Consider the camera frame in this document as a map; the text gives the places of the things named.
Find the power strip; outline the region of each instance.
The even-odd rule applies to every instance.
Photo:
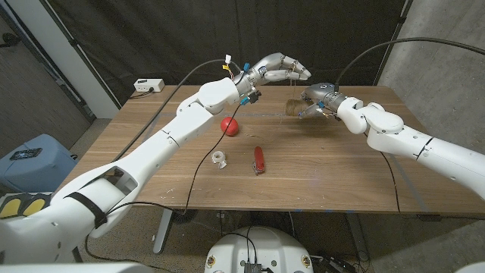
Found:
[[[153,92],[160,92],[165,83],[162,79],[138,79],[133,84],[137,92],[148,92],[153,88]]]

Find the white tape roll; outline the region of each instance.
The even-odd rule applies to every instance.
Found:
[[[219,163],[219,169],[226,167],[226,155],[221,151],[216,151],[212,154],[212,162]]]

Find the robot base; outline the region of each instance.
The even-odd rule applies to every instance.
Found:
[[[243,227],[236,234],[246,236],[248,227]],[[235,234],[227,234],[209,251],[205,262],[205,273],[228,272],[281,272],[312,273],[313,267],[305,247],[290,235],[272,227],[251,227],[249,239],[255,244]]]

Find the robotic arm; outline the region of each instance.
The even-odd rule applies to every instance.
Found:
[[[414,159],[485,199],[485,155],[405,126],[398,115],[386,112],[381,105],[371,102],[364,106],[359,99],[335,92],[331,83],[308,87],[302,99],[314,104],[303,111],[301,118],[328,109],[352,133],[369,129],[367,143],[372,149]]]
[[[261,59],[234,81],[206,83],[183,101],[177,116],[129,155],[81,174],[63,187],[40,212],[22,219],[0,221],[0,264],[63,262],[90,234],[100,237],[126,215],[155,172],[185,143],[203,134],[227,102],[254,103],[256,86],[284,79],[306,80],[311,74],[281,53]]]

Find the red pocket knife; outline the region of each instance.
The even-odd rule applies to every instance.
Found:
[[[255,148],[255,161],[252,163],[252,168],[255,170],[256,175],[264,173],[263,149],[260,146]]]

